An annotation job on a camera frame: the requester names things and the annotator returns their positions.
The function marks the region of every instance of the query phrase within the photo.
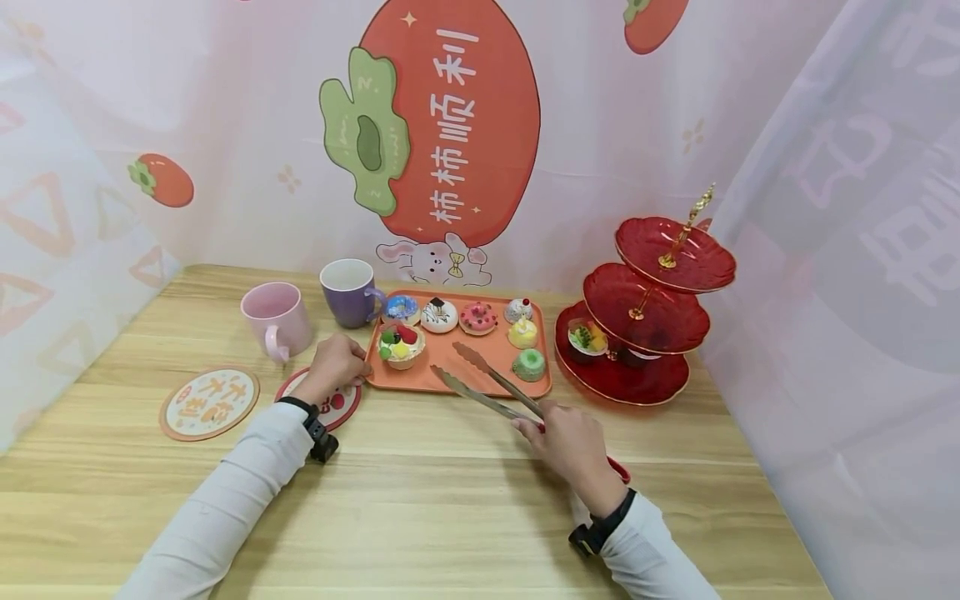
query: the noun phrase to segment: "pink mug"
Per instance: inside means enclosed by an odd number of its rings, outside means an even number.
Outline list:
[[[256,286],[240,300],[240,311],[260,347],[275,362],[287,362],[313,341],[303,296],[293,283],[271,281]]]

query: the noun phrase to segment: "black watch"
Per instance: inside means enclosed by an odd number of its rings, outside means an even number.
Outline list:
[[[589,527],[580,525],[574,529],[567,539],[577,549],[577,552],[584,557],[600,554],[603,545],[607,543],[616,528],[627,517],[630,507],[634,504],[635,496],[636,492],[627,490],[627,497],[623,499],[623,502],[620,502],[620,506],[616,507],[615,511],[604,518],[590,515],[590,520],[593,521],[592,525]]]
[[[303,427],[306,428],[307,434],[309,434],[310,439],[313,440],[313,447],[310,448],[310,458],[321,463],[326,463],[326,461],[330,460],[333,453],[340,447],[340,442],[330,435],[324,424],[317,419],[317,416],[320,414],[320,409],[313,404],[307,404],[303,400],[293,396],[284,396],[277,400],[277,402],[293,404],[306,411],[306,420],[303,422]]]

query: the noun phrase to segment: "bunny illustration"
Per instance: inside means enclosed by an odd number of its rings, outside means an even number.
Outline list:
[[[443,242],[418,244],[409,240],[376,247],[376,255],[394,264],[404,278],[435,285],[489,285],[492,275],[483,270],[487,254],[479,248],[467,248],[456,233],[448,233]]]

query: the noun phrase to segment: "three-tier cake stand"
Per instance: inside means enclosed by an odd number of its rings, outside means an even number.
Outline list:
[[[665,217],[621,223],[615,239],[623,262],[594,269],[584,279],[584,299],[560,313],[557,359],[590,392],[614,402],[656,406],[686,386],[685,355],[710,329],[697,296],[730,285],[736,273],[733,255],[693,225],[712,198],[713,186],[685,224]],[[593,320],[607,334],[606,357],[578,360],[567,338],[574,319]]]

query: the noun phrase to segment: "round coaster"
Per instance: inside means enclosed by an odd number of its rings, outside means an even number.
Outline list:
[[[256,375],[237,367],[198,373],[160,408],[160,429],[180,442],[209,440],[235,426],[260,397]]]
[[[295,372],[290,378],[280,386],[276,391],[274,402],[284,396],[289,396],[301,381],[306,377],[310,368]],[[347,422],[353,411],[360,405],[360,386],[346,386],[346,388],[337,388],[324,403],[320,405],[320,415],[317,419],[324,424],[327,431],[333,431],[340,425]]]

